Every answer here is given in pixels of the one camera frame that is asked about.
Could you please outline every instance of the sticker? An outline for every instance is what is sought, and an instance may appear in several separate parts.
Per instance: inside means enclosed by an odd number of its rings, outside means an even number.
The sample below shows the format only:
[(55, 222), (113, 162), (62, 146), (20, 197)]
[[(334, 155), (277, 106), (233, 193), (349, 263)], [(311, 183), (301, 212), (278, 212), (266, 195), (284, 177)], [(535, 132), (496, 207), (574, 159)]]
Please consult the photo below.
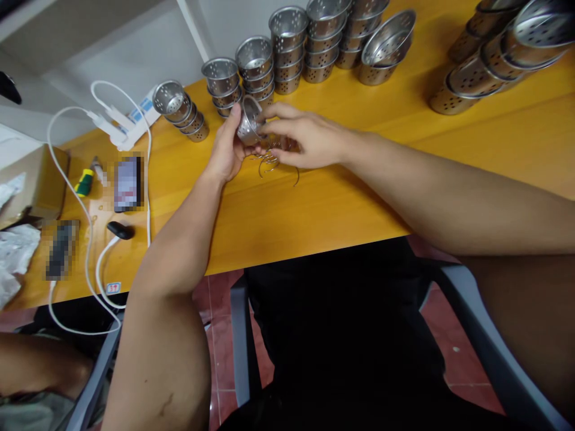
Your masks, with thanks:
[(122, 283), (108, 283), (106, 285), (106, 293), (108, 295), (120, 293), (121, 290), (122, 290)]

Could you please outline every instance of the cardboard box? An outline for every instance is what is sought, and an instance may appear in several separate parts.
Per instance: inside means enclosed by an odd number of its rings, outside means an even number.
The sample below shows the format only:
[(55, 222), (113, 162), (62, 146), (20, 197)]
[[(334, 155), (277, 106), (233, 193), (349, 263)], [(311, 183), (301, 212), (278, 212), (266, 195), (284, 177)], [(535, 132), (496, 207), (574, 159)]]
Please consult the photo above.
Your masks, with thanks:
[[(68, 172), (68, 155), (54, 148), (58, 163)], [(0, 184), (26, 174), (23, 190), (0, 210), (0, 230), (13, 224), (56, 220), (62, 212), (66, 183), (54, 164), (48, 144), (42, 145), (0, 171)]]

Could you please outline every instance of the person's right hand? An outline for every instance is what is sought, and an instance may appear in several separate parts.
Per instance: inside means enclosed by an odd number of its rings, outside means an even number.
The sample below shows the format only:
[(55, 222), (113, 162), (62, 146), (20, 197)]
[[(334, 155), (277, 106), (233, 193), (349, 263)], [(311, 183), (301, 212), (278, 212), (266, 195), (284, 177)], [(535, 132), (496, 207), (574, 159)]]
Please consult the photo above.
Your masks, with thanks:
[(273, 117), (279, 120), (263, 125), (258, 133), (284, 135), (298, 142), (299, 153), (271, 150), (280, 163), (286, 165), (314, 169), (344, 163), (353, 150), (351, 147), (359, 140), (359, 132), (282, 102), (270, 105), (259, 116), (260, 119)]

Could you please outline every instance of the white charging cable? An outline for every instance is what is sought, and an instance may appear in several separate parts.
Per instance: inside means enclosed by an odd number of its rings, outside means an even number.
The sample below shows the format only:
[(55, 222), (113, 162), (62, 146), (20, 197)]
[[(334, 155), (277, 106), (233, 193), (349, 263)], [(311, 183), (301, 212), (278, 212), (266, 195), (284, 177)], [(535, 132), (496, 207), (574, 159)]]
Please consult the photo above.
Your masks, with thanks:
[[(150, 165), (150, 154), (152, 152), (152, 132), (150, 130), (150, 125), (148, 124), (148, 122), (146, 121), (146, 117), (144, 116), (144, 113), (142, 112), (142, 110), (140, 109), (140, 107), (136, 104), (136, 102), (134, 102), (134, 100), (124, 91), (122, 90), (120, 87), (118, 87), (115, 84), (109, 83), (107, 81), (95, 81), (94, 83), (92, 83), (92, 94), (93, 94), (93, 89), (97, 84), (106, 84), (109, 85), (111, 87), (114, 87), (115, 89), (119, 90), (122, 94), (124, 94), (129, 100), (130, 102), (132, 102), (132, 104), (136, 107), (136, 109), (138, 110), (138, 112), (140, 113), (140, 115), (142, 116), (142, 121), (146, 122), (146, 128), (147, 128), (147, 133), (148, 133), (148, 139), (149, 139), (149, 143), (148, 143), (148, 155), (147, 155), (147, 161), (146, 161), (146, 171), (145, 171), (145, 185), (144, 188), (146, 189), (146, 199), (147, 199), (147, 205), (148, 205), (148, 211), (147, 211), (147, 220), (146, 220), (146, 227), (147, 227), (147, 244), (148, 247), (150, 247), (150, 244), (152, 242), (152, 218), (151, 218), (151, 214), (150, 214), (150, 195), (149, 195), (149, 188), (148, 188), (148, 168)], [(90, 290), (92, 296), (96, 299), (96, 301), (98, 301), (98, 303), (106, 310), (106, 312), (109, 313), (109, 315), (111, 315), (114, 320), (117, 323), (117, 326), (108, 330), (108, 331), (103, 331), (103, 332), (84, 332), (84, 331), (79, 331), (79, 330), (75, 330), (72, 328), (68, 328), (66, 327), (64, 324), (62, 324), (62, 322), (60, 322), (58, 320), (58, 318), (56, 317), (56, 314), (54, 313), (54, 309), (52, 307), (52, 302), (53, 302), (53, 297), (54, 297), (54, 290), (56, 288), (56, 281), (51, 281), (50, 282), (50, 292), (48, 295), (48, 309), (50, 311), (50, 315), (52, 317), (52, 319), (54, 320), (54, 322), (63, 330), (66, 330), (68, 332), (72, 332), (72, 333), (76, 333), (79, 335), (105, 335), (111, 332), (115, 332), (117, 330), (119, 330), (122, 326), (122, 322), (120, 321), (120, 319), (118, 319), (118, 317), (115, 315), (115, 313), (110, 310), (105, 303), (102, 301), (102, 299), (100, 299), (100, 297), (96, 294), (96, 291), (94, 291), (94, 288), (92, 286), (92, 282), (90, 280), (90, 270), (89, 270), (89, 263), (90, 263), (90, 252), (92, 250), (92, 242), (93, 242), (93, 231), (94, 231), (94, 226), (92, 223), (92, 219), (90, 217), (90, 213), (88, 212), (84, 202), (82, 202), (81, 198), (78, 196), (78, 193), (76, 193), (76, 191), (74, 190), (74, 186), (72, 185), (72, 183), (70, 183), (70, 180), (68, 179), (68, 177), (66, 176), (66, 173), (63, 171), (62, 167), (60, 166), (60, 164), (58, 163), (58, 160), (56, 159), (56, 155), (54, 154), (54, 149), (52, 146), (52, 140), (50, 138), (50, 135), (52, 133), (52, 127), (56, 121), (56, 119), (58, 119), (58, 117), (60, 117), (63, 113), (71, 111), (71, 110), (80, 110), (82, 112), (84, 112), (87, 116), (89, 116), (91, 118), (90, 115), (93, 115), (93, 113), (91, 113), (88, 110), (85, 110), (84, 108), (80, 108), (80, 107), (67, 107), (64, 108), (60, 111), (58, 111), (50, 120), (50, 123), (48, 124), (48, 129), (46, 132), (47, 135), (47, 143), (48, 143), (48, 148), (50, 150), (50, 155), (52, 156), (52, 159), (54, 160), (54, 163), (56, 165), (56, 167), (58, 168), (58, 171), (60, 172), (60, 174), (62, 175), (62, 178), (64, 179), (64, 181), (66, 182), (66, 184), (68, 185), (69, 189), (72, 191), (72, 193), (74, 194), (74, 196), (76, 197), (76, 199), (78, 200), (78, 202), (80, 203), (80, 206), (82, 207), (82, 210), (84, 211), (84, 214), (86, 215), (86, 220), (88, 220), (88, 225), (89, 225), (89, 238), (88, 238), (88, 247), (86, 249), (86, 260), (84, 261), (84, 273), (86, 276), (86, 283), (88, 285), (88, 289)], [(110, 243), (108, 243), (108, 245), (104, 248), (104, 250), (102, 251), (102, 253), (100, 254), (100, 257), (98, 259), (98, 263), (96, 264), (96, 281), (98, 282), (98, 288), (100, 290), (100, 292), (102, 293), (102, 297), (104, 298), (104, 301), (106, 303), (108, 303), (109, 305), (118, 308), (118, 309), (123, 309), (126, 308), (125, 305), (118, 305), (113, 303), (108, 296), (106, 295), (104, 288), (102, 286), (101, 283), (101, 279), (100, 279), (100, 266), (101, 266), (101, 261), (104, 257), (104, 254), (112, 247), (112, 245), (114, 245), (117, 241), (119, 240), (118, 237), (114, 237), (114, 239), (112, 239), (110, 241)]]

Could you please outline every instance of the red tile floor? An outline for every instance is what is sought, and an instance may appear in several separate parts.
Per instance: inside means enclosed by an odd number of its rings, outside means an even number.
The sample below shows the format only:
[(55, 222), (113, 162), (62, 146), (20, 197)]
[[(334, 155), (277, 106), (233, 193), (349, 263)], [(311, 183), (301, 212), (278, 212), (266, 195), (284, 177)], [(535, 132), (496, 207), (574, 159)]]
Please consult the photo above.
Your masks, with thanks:
[[(204, 322), (211, 321), (211, 327), (206, 331), (211, 354), (210, 430), (216, 430), (237, 408), (229, 289), (242, 273), (239, 270), (205, 277), (194, 291), (194, 300), (202, 319)], [(503, 413), (473, 347), (437, 286), (431, 288), (422, 314), (445, 358), (445, 380), (451, 390), (481, 407)], [(253, 315), (252, 328), (262, 385), (266, 386), (273, 379), (274, 365), (265, 351)]]

